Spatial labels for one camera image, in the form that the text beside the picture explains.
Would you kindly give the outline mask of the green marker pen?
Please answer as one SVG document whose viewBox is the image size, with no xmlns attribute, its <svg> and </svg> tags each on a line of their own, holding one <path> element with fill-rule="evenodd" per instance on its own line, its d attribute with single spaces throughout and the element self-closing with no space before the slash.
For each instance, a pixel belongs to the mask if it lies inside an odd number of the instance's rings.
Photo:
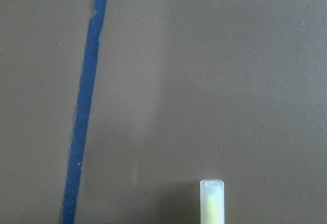
<svg viewBox="0 0 327 224">
<path fill-rule="evenodd" d="M 218 179 L 200 181 L 200 223 L 225 224 L 224 182 Z"/>
</svg>

